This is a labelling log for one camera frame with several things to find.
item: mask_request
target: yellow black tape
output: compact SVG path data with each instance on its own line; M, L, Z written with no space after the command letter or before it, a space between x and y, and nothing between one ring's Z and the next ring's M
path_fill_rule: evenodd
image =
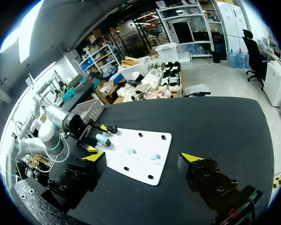
M274 179L273 190L281 185L281 175Z

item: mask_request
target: screw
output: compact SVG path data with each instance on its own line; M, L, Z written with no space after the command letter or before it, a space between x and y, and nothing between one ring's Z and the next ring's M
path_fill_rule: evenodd
M34 194L34 189L29 189L28 193L33 195Z
M25 194L21 194L21 199L25 200L26 199L26 195Z

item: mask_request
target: black mat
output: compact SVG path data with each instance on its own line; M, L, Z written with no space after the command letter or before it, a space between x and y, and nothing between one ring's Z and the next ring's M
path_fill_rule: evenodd
M177 169L180 152L217 161L225 175L237 179L238 189L252 185L264 192L257 216L266 210L274 156L266 118L257 101L193 97L122 103L106 106L98 122L171 133L163 174L158 186L151 186L107 168L95 191L88 192L69 215L94 225L211 224L216 212L198 192L191 192ZM85 150L71 151L73 157L84 154ZM62 171L62 166L54 166L50 176Z

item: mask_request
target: white box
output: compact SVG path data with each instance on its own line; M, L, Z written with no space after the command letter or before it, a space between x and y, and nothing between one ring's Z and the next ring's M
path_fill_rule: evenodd
M161 60L165 62L178 61L177 43L168 43L164 45L159 45L156 48L158 55Z
M139 73L143 74L144 76L146 76L149 72L148 67L149 67L149 63L150 63L150 57L146 56L146 57L140 58L139 60L141 60L142 62L139 64L136 64L134 66L131 66L131 67L119 69L118 73L121 73L126 80L132 80L133 72L139 72Z

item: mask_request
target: office chair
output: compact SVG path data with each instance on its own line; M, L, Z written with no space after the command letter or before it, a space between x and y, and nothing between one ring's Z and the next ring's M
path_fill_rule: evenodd
M248 81L256 77L261 82L262 84L261 89L263 90L262 80L265 80L266 78L266 64L263 63L263 61L266 60L266 58L264 58L260 54L256 42L252 40L253 34L248 30L243 30L243 31L244 31L243 39L249 52L249 65L254 70L254 71L248 70L246 72L246 74L249 74L249 72L254 74L253 76L250 76L248 78Z

